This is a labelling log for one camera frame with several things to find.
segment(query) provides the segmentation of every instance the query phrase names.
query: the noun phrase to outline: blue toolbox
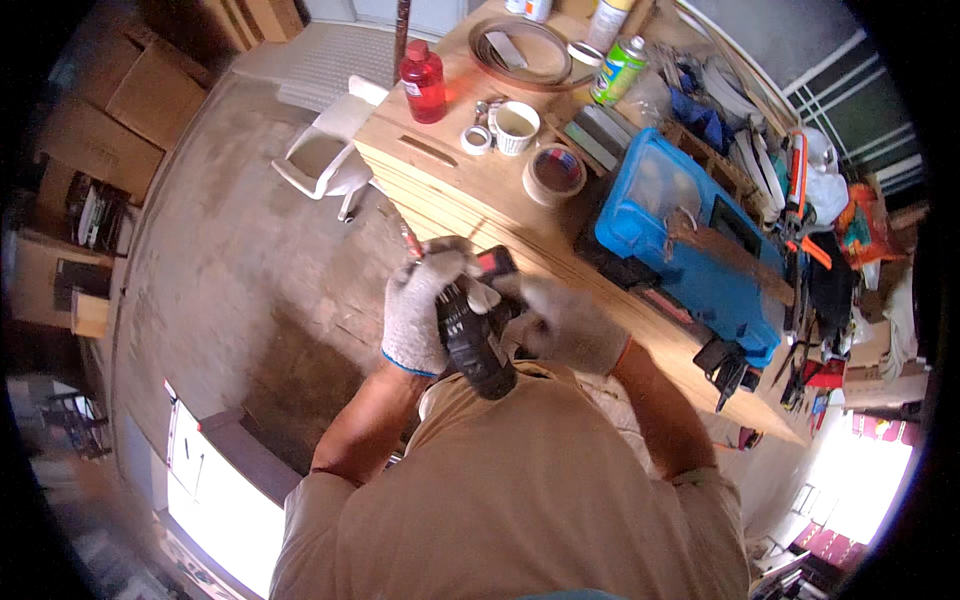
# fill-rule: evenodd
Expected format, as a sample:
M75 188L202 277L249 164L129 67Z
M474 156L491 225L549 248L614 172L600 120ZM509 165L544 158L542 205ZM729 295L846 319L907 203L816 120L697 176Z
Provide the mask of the blue toolbox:
M700 165L655 129L631 142L593 234L619 258L656 272L658 287L729 348L742 348L746 365L766 367L780 343L783 304L717 258L677 241L668 245L665 220L678 208L696 227L715 229L783 275L777 247Z

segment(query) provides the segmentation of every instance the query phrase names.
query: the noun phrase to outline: gray work glove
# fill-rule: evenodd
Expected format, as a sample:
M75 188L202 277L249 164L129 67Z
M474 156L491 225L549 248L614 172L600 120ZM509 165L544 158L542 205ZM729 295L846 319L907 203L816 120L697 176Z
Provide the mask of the gray work glove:
M538 358L556 360L571 369L610 374L630 334L597 308L589 292L576 292L549 279L504 276L493 282L504 296L524 300L537 315L521 315L504 331Z
M440 341L435 300L442 290L460 275L477 276L482 269L462 237L442 237L423 243L420 264L411 262L398 269L387 281L383 309L383 344L380 349L390 362L419 375L434 376L446 369L449 357ZM479 284L468 292L475 312L479 303L491 302ZM499 302L496 296L493 304Z

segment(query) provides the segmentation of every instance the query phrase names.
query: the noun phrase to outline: man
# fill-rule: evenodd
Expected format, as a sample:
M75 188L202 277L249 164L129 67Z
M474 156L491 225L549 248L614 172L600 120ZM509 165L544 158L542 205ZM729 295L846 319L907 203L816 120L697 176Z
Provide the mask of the man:
M531 277L497 282L539 318L520 335L545 360L517 361L516 387L497 401L460 374L427 390L447 364L434 298L472 272L464 241L427 243L422 262L388 282L385 358L286 499L271 596L745 597L739 496L704 426L588 295ZM571 369L619 379L661 479ZM418 401L423 421L384 471Z

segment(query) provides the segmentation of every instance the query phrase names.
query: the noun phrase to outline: wooden table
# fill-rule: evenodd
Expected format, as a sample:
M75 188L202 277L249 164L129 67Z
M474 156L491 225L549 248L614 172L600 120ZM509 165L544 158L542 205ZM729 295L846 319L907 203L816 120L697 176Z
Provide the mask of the wooden table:
M356 134L357 149L420 239L462 235L478 251L503 244L522 272L590 290L600 306L650 349L663 371L697 408L713 412L718 392L692 362L699 345L643 300L607 281L574 255L572 241L591 206L600 199L579 198L563 210L548 210L530 199L520 178L532 148L517 157L500 153L470 156L461 148L460 132L473 123L477 100L507 95L536 108L541 118L554 112L564 120L589 101L585 87L565 93L533 92L504 84L476 66L467 44L470 28L504 14L502 0L490 0L437 44L435 52L444 61L448 99L447 115L440 122L422 125L414 121L398 85ZM547 25L568 39L582 38L587 28L582 17L566 14L554 14ZM404 135L452 157L456 166L401 142ZM770 371L764 379L772 377ZM765 387L769 383L761 379L759 389ZM721 414L804 444L780 416L781 411L756 394L737 392Z

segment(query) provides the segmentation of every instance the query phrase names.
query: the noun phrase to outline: white chair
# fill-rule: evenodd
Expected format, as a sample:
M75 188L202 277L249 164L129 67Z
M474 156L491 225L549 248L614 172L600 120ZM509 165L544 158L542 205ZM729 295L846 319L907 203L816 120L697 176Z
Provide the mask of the white chair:
M373 110L387 97L387 90L358 75L351 75L349 93L341 96L307 128L285 158L271 164L284 179L310 198L344 196L337 219L349 223L354 194L372 183L373 171L353 146L353 136Z

